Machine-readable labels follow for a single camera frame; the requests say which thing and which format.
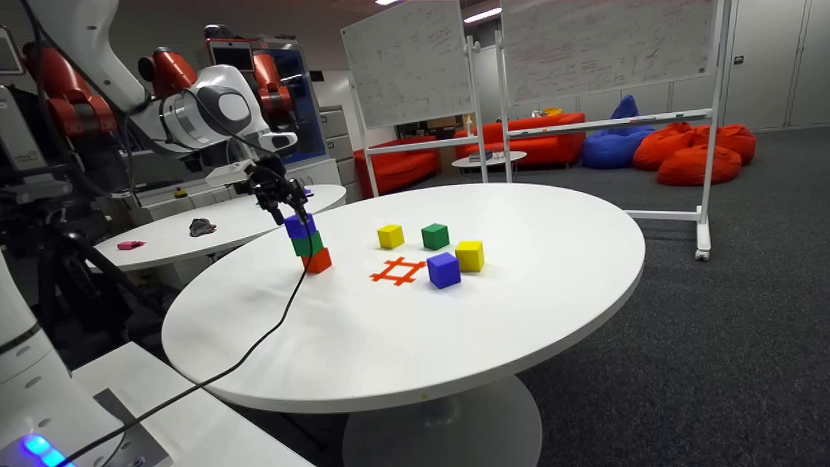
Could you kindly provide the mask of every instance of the toy block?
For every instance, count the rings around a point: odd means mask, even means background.
[[[459,257],[461,272],[485,271],[485,246],[482,246],[482,243],[459,243],[457,257]]]
[[[291,240],[308,240],[317,233],[315,218],[306,217],[303,220],[299,217],[286,218],[286,232]]]
[[[378,245],[381,250],[396,250],[404,245],[404,230],[396,223],[381,227],[378,230]]]
[[[317,255],[303,257],[303,266],[306,266],[308,276],[320,276],[332,267],[332,255],[329,255],[329,250],[320,250]]]
[[[431,257],[425,262],[429,272],[431,272],[431,284],[435,288],[448,288],[455,284],[461,284],[461,271],[459,271],[459,259],[452,257],[452,255],[438,255],[438,257]]]
[[[325,246],[320,232],[315,232],[308,240],[291,240],[291,245],[299,257],[312,257]]]
[[[444,250],[448,245],[448,230],[444,223],[431,223],[421,230],[421,240],[425,250]]]

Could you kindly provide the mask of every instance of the ceiling light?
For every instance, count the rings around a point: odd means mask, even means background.
[[[485,18],[492,18],[492,15],[502,15],[502,9],[476,13],[476,15],[465,18],[465,25],[478,25],[478,21],[485,21]]]

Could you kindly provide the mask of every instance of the white board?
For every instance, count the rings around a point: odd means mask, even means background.
[[[461,9],[407,0],[342,30],[365,127],[469,114]]]
[[[513,105],[714,74],[719,0],[502,0]]]

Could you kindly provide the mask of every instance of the red tic-tac-toe grid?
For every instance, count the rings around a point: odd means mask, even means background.
[[[372,278],[377,284],[389,280],[399,288],[404,284],[415,284],[415,276],[421,267],[425,267],[425,262],[407,262],[404,257],[396,257],[396,259],[386,259],[386,271],[374,272]]]

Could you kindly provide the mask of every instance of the green block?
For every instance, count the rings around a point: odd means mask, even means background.
[[[431,223],[421,230],[421,240],[425,250],[444,250],[448,246],[448,230],[444,223]]]
[[[317,255],[323,250],[323,237],[320,237],[320,232],[315,232],[315,237],[308,237],[308,240],[294,240],[294,253],[299,255],[299,257],[312,257],[312,255]]]

